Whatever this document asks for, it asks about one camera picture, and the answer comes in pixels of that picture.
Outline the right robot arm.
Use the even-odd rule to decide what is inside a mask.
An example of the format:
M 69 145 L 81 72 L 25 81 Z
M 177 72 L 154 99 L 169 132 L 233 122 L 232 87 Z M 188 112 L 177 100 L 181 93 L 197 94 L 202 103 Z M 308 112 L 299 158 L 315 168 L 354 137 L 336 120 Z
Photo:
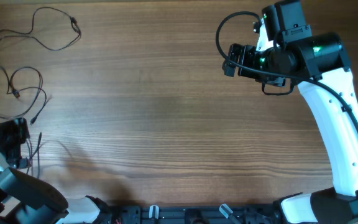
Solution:
M 232 44 L 223 70 L 262 86 L 297 88 L 321 133 L 333 186 L 276 201 L 271 223 L 358 222 L 358 102 L 351 62 L 335 33 L 313 35 L 299 1 L 265 7 L 254 22 L 257 45 Z

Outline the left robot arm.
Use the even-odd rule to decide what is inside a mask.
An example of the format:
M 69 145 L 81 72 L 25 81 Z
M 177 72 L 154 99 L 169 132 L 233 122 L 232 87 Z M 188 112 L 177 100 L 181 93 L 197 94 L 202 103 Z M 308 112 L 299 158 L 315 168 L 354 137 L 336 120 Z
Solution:
M 66 199 L 50 184 L 23 172 L 32 166 L 35 150 L 21 156 L 30 138 L 27 121 L 0 123 L 0 223 L 110 223 L 108 206 L 86 196 Z

